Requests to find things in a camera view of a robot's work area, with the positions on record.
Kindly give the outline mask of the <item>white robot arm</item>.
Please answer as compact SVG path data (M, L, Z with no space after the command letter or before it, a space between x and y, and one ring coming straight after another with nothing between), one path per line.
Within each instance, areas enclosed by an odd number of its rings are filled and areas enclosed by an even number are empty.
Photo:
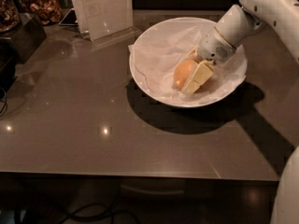
M202 36L191 57L199 61L225 61L235 54L243 38L258 33L267 24L292 57L299 59L298 0L238 1ZM283 169L270 224L299 224L299 147Z

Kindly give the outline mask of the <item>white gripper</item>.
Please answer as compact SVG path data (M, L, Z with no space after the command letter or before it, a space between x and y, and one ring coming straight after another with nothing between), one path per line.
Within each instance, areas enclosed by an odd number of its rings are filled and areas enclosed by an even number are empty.
M197 92L214 74L213 63L228 61L237 51L241 41L256 35L262 29L262 21L249 14L243 7L233 5L215 23L187 55L187 60L196 61L181 91Z

